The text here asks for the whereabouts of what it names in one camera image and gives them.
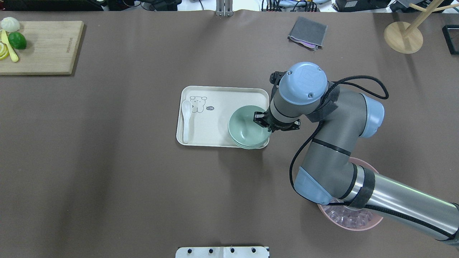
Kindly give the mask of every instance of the robotic arm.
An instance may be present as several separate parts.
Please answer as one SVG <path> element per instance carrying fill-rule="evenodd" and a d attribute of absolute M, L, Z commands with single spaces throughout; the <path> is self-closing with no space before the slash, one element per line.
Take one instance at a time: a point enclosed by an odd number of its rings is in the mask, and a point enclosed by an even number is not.
<path fill-rule="evenodd" d="M 274 88 L 269 108 L 256 112 L 254 122 L 270 131 L 285 131 L 298 129 L 303 114 L 312 122 L 320 121 L 294 182 L 298 194 L 322 205 L 335 197 L 350 208 L 371 209 L 459 247 L 457 204 L 348 161 L 357 139 L 371 137 L 382 124 L 381 103 L 332 85 L 310 62 L 275 72 L 270 81 Z"/>

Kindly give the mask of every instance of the green bowl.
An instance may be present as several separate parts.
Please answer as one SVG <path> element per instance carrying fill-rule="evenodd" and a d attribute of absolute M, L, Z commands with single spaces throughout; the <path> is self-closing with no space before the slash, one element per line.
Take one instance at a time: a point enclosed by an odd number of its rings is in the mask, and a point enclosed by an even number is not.
<path fill-rule="evenodd" d="M 228 122 L 231 138 L 241 148 L 255 149 L 263 146 L 271 132 L 253 121 L 254 112 L 264 112 L 261 107 L 244 106 L 236 110 Z"/>

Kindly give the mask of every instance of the white floor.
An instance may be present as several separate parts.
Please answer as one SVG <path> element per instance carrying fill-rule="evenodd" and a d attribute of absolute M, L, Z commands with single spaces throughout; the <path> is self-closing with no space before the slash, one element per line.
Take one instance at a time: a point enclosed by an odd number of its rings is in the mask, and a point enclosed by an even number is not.
<path fill-rule="evenodd" d="M 261 10 L 261 5 L 262 5 L 263 0 L 233 0 L 233 10 L 252 10 L 252 11 L 260 11 Z M 319 4 L 318 7 L 321 12 L 336 12 L 335 9 L 333 9 L 332 2 L 335 0 L 330 0 L 328 2 L 325 2 L 323 4 Z M 201 0 L 202 6 L 199 2 L 199 0 L 182 0 L 182 3 L 178 5 L 179 11 L 201 11 L 202 8 L 204 7 L 204 10 L 212 10 L 214 11 L 217 8 L 217 1 L 216 0 Z M 129 8 L 128 10 L 132 9 L 141 9 L 140 6 L 138 7 L 132 7 Z M 389 7 L 385 9 L 377 9 L 377 10 L 370 10 L 370 11 L 364 11 L 364 12 L 392 12 Z M 447 9 L 443 13 L 458 13 L 455 9 Z"/>

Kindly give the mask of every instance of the wooden round base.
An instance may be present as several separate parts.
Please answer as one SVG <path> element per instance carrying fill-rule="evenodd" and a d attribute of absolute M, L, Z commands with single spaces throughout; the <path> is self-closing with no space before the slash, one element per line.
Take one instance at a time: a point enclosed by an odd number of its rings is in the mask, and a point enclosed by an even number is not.
<path fill-rule="evenodd" d="M 408 22 L 393 22 L 384 30 L 384 39 L 387 44 L 397 52 L 403 54 L 413 54 L 422 47 L 422 33 L 415 28 L 405 38 L 402 32 L 408 28 Z"/>

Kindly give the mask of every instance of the cartoon bear drawing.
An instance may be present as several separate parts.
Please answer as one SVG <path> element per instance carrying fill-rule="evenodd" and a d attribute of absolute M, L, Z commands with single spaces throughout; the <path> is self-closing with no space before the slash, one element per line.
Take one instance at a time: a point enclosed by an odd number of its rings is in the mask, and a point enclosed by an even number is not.
<path fill-rule="evenodd" d="M 207 97 L 198 97 L 198 96 L 191 96 L 190 97 L 190 102 L 193 106 L 191 111 L 193 113 L 202 113 L 204 111 L 204 105 L 206 104 L 206 99 Z"/>

